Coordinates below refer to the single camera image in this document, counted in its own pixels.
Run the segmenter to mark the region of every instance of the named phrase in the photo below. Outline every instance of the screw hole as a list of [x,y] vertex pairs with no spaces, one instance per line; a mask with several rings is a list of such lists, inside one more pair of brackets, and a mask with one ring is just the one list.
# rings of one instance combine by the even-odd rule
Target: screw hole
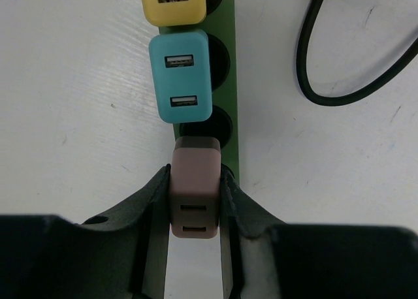
[[212,91],[220,87],[227,79],[231,67],[231,59],[227,47],[213,35],[209,38],[210,79]]
[[233,135],[233,122],[226,111],[213,106],[212,115],[206,121],[180,124],[180,136],[214,137],[221,148],[225,147]]
[[84,225],[101,224],[101,223],[107,222],[108,220],[109,220],[109,218],[106,217],[106,216],[96,215],[96,216],[90,217],[83,224]]

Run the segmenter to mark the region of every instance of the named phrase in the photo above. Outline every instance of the black cable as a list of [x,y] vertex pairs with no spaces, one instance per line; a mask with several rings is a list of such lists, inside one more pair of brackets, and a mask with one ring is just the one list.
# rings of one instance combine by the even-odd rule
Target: black cable
[[341,106],[350,103],[357,102],[373,92],[382,88],[386,83],[390,82],[397,74],[399,74],[418,54],[418,38],[413,44],[406,50],[404,55],[396,61],[387,71],[385,71],[380,77],[376,78],[373,82],[364,86],[360,90],[357,90],[349,95],[343,95],[341,97],[326,97],[318,95],[311,87],[308,79],[308,72],[306,70],[306,58],[308,56],[308,45],[314,28],[316,18],[324,0],[312,0],[309,9],[306,13],[302,30],[299,36],[297,54],[296,54],[296,74],[299,82],[300,89],[305,97],[315,104],[323,106]]

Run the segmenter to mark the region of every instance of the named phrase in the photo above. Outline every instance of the blue usb charger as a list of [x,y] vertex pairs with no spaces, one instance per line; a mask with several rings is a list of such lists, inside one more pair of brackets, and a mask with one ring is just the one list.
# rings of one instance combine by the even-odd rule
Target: blue usb charger
[[159,35],[149,49],[161,119],[167,123],[208,119],[212,114],[208,35],[201,30]]

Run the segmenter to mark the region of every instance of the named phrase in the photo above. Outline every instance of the white surface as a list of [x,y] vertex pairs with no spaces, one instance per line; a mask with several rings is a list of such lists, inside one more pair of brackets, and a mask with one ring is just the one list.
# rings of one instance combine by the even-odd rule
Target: white surface
[[[294,72],[308,3],[236,0],[242,188],[287,222],[418,231],[418,59],[362,102],[311,104]],[[418,35],[417,6],[326,0],[315,88],[374,79]],[[0,213],[81,222],[170,161],[147,50],[157,29],[140,0],[0,0],[0,14]],[[220,274],[218,240],[170,241],[167,298],[221,298]]]

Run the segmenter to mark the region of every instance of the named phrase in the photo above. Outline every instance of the pink usb charger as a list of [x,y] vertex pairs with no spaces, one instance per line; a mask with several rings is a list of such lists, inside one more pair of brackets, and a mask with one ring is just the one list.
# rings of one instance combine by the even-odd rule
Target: pink usb charger
[[216,138],[184,136],[176,141],[170,173],[173,235],[212,238],[219,223],[221,146]]

